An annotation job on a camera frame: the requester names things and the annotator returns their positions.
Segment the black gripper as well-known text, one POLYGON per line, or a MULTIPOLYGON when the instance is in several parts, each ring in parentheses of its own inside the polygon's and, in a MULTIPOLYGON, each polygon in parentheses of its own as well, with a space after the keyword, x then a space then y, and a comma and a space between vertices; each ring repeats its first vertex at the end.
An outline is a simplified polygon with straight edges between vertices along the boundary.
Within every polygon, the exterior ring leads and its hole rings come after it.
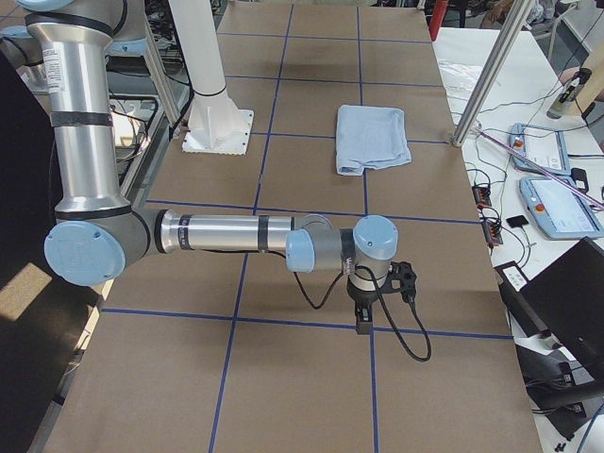
POLYGON ((370 334, 373 328, 372 305, 378 300, 375 287, 365 291, 357 287, 351 278, 347 280, 346 290, 355 303, 356 332, 358 334, 370 334))

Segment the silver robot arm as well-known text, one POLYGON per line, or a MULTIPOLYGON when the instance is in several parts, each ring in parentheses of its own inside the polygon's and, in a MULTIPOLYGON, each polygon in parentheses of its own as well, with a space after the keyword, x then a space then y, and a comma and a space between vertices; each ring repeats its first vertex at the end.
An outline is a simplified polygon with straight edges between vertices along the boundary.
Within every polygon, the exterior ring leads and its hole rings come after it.
POLYGON ((159 96, 159 115, 177 126, 192 116, 188 152, 241 155, 254 114, 227 93, 224 70, 206 1, 174 1, 174 27, 190 94, 179 106, 163 72, 141 1, 25 1, 28 33, 42 49, 62 198, 56 224, 44 241, 53 271, 79 286, 117 278, 127 266, 177 250, 264 253, 281 256, 295 274, 333 270, 345 279, 355 304, 356 330, 370 332, 372 306, 394 291, 398 232, 381 216, 337 228, 323 216, 199 215, 151 210, 145 205, 162 152, 146 140, 134 159, 135 175, 118 174, 107 62, 142 57, 159 96))

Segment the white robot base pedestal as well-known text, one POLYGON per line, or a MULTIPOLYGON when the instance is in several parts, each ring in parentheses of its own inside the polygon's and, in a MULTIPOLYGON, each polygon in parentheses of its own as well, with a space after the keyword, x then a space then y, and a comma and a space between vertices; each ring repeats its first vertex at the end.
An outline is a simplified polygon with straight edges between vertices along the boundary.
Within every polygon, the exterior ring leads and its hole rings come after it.
POLYGON ((182 149, 189 153, 246 153, 254 112, 238 109, 227 92, 210 2, 170 0, 193 101, 182 149))

